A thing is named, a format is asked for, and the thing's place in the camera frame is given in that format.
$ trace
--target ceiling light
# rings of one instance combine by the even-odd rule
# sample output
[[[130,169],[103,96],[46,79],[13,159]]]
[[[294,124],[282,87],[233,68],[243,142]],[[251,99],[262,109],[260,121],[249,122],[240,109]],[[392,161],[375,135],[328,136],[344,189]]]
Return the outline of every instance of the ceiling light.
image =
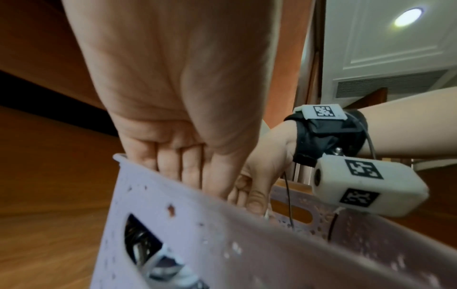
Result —
[[[414,8],[404,12],[395,20],[395,26],[402,27],[413,23],[419,19],[422,12],[421,8]]]

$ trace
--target wire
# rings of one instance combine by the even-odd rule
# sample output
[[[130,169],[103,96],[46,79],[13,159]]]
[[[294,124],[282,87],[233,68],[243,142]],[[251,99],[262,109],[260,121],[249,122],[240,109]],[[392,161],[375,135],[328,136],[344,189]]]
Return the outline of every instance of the wire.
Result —
[[[349,115],[353,119],[355,119],[361,125],[363,131],[365,132],[365,135],[367,136],[367,141],[368,141],[368,146],[370,147],[371,156],[373,157],[373,159],[377,159],[376,158],[375,147],[373,146],[373,142],[371,141],[370,134],[368,134],[368,129],[365,127],[365,125],[358,118],[356,118],[352,114],[348,113],[347,111],[345,111],[344,113]]]
[[[291,200],[290,200],[289,183],[287,182],[286,172],[284,172],[283,178],[284,178],[284,181],[286,182],[287,199],[289,200],[289,219],[290,219],[290,226],[292,227],[292,231],[295,231],[294,219],[292,218],[292,202],[291,202]]]

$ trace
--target black wrist strap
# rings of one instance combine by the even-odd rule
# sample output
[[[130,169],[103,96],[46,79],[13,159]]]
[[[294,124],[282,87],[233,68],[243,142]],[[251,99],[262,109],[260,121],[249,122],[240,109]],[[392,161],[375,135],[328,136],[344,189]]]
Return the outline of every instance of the black wrist strap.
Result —
[[[297,147],[294,162],[314,167],[324,153],[333,154],[336,148],[346,156],[356,156],[362,149],[367,136],[362,125],[368,130],[367,120],[358,110],[348,110],[357,120],[306,120],[301,111],[284,119],[297,124]]]

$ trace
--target fingernail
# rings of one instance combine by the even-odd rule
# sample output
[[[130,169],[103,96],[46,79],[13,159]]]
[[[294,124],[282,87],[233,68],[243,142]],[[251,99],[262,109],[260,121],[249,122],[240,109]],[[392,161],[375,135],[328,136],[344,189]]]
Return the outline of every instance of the fingernail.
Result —
[[[262,214],[263,213],[263,206],[259,202],[250,202],[246,208],[248,208],[248,211],[254,213],[254,214]]]

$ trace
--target air vent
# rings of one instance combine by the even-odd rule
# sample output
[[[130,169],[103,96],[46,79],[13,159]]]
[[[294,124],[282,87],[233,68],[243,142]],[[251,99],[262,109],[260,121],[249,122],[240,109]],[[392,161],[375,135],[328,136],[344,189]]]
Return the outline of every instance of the air vent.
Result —
[[[362,97],[382,87],[387,87],[389,94],[426,92],[440,79],[447,70],[429,71],[371,79],[340,81],[336,98]]]

